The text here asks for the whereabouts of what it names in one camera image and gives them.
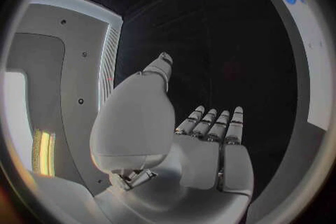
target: vent grille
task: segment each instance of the vent grille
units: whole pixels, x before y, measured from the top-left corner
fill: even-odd
[[[116,52],[120,32],[109,25],[101,57],[99,73],[99,108],[103,106],[113,90]]]

